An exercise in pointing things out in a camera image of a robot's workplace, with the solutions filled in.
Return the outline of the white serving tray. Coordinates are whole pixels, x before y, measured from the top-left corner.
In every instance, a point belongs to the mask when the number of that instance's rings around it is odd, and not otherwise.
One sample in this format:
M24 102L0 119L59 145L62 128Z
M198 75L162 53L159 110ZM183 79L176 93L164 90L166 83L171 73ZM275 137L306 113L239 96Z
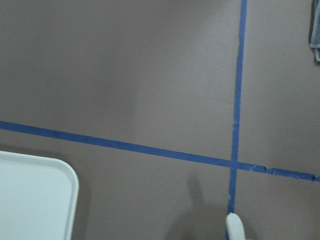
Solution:
M78 193L78 176L66 162L1 151L0 238L71 239Z

